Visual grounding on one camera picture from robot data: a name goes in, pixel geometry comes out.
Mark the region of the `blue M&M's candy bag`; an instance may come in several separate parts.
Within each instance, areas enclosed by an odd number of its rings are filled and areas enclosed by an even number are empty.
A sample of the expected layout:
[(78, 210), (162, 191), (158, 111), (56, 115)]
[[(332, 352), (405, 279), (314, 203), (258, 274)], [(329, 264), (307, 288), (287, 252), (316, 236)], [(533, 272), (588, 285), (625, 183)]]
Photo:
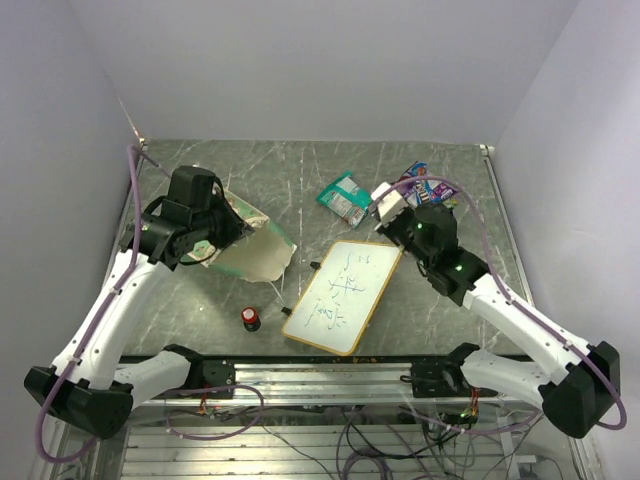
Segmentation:
[[(414, 162), (399, 178), (399, 181), (417, 176), (431, 176), (426, 162)], [(421, 204), (443, 204), (454, 198), (457, 191), (437, 180), (420, 180), (412, 184), (402, 185), (398, 192), (409, 205), (416, 208)]]

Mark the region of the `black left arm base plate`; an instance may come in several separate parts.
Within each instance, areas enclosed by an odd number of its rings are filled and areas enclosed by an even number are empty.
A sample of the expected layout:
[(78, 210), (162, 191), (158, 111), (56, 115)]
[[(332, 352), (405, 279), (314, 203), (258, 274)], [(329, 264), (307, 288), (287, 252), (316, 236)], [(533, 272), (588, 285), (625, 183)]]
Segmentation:
[(235, 368), (226, 360), (204, 359), (198, 365), (193, 365), (187, 375), (185, 383), (169, 390), (169, 395), (175, 396), (177, 391), (203, 390), (216, 388), (207, 396), (214, 399), (231, 399), (233, 393), (229, 387), (235, 384)]

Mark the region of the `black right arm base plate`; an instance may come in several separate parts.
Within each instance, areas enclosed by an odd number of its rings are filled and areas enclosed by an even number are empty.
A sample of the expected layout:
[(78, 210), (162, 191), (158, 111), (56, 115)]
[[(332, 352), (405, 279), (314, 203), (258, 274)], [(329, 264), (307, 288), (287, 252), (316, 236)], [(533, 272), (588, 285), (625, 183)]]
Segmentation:
[(420, 357), (409, 370), (415, 398), (470, 397), (472, 387), (446, 356)]

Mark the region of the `teal snack packet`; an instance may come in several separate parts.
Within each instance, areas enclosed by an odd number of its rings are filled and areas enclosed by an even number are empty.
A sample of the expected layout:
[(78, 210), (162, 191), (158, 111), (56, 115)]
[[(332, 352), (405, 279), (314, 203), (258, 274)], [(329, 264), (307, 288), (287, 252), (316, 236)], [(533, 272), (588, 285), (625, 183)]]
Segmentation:
[(371, 196), (353, 179), (351, 171), (345, 171), (316, 196), (316, 202), (355, 229), (368, 214)]

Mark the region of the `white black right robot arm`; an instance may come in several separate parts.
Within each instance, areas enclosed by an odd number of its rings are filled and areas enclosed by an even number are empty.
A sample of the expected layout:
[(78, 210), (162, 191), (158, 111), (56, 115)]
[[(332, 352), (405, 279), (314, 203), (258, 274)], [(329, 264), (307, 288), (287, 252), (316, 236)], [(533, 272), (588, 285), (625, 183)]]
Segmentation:
[(377, 232), (411, 255), (443, 297), (488, 321), (527, 360), (463, 343), (446, 356), (442, 387), (459, 396), (471, 388), (504, 393), (541, 410), (561, 432), (581, 439), (620, 397), (620, 355), (592, 344), (544, 316), (495, 281), (485, 261), (458, 243), (457, 221), (443, 205), (412, 208), (404, 199), (376, 207)]

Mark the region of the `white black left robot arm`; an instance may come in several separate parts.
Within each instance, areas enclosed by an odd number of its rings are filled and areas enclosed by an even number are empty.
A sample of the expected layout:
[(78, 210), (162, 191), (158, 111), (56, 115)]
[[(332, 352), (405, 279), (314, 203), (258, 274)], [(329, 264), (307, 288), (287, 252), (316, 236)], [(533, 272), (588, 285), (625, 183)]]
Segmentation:
[(171, 344), (124, 369), (118, 364), (143, 304), (197, 243), (217, 252), (251, 233), (212, 171), (180, 166), (168, 191), (135, 214), (119, 244), (110, 278), (79, 330), (49, 366), (24, 380), (45, 412), (99, 439), (109, 439), (142, 403), (175, 390), (203, 387), (204, 358)]

